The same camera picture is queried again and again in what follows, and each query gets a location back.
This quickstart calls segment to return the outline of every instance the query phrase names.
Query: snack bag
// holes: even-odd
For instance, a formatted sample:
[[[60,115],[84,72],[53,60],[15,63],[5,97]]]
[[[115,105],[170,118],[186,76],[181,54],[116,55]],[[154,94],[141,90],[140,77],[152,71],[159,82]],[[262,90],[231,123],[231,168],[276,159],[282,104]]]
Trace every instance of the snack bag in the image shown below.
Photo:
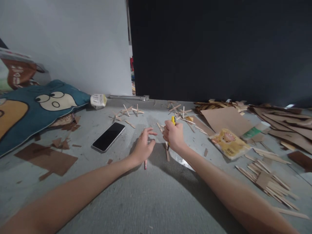
[[[230,160],[234,160],[250,150],[250,146],[230,130],[223,128],[209,139]]]

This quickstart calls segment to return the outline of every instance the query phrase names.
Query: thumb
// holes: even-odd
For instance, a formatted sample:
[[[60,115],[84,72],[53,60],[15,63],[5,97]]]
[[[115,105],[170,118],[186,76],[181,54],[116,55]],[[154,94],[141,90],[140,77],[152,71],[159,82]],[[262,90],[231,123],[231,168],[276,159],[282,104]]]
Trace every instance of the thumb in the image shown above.
[[[149,148],[151,151],[153,151],[155,144],[156,144],[155,139],[152,139],[152,140],[150,141],[150,143],[149,143],[148,148]]]
[[[171,122],[171,120],[166,120],[165,124],[169,131],[175,127],[175,125]]]

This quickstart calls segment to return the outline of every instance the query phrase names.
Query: black phone screen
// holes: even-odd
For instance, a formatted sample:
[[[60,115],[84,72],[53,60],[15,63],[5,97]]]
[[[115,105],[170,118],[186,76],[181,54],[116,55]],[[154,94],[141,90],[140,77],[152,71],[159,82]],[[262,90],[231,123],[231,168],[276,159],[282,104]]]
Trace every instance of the black phone screen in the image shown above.
[[[119,123],[113,123],[93,144],[92,146],[98,148],[101,151],[106,151],[107,148],[118,137],[121,131],[124,129],[124,125]]]

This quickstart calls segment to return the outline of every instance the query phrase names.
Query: blue cushion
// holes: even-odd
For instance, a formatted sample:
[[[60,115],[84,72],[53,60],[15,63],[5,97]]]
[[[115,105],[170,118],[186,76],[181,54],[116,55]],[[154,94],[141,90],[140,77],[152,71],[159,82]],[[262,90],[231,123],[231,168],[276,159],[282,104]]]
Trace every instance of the blue cushion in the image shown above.
[[[90,102],[90,95],[60,80],[29,86],[0,97],[0,157],[57,118]]]

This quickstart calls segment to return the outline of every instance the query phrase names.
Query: black backdrop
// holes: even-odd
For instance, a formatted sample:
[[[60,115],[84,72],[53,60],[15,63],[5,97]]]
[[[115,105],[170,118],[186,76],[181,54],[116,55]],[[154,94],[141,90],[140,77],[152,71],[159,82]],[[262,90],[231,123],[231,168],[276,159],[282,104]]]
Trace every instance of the black backdrop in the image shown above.
[[[129,0],[136,93],[312,106],[312,1]]]

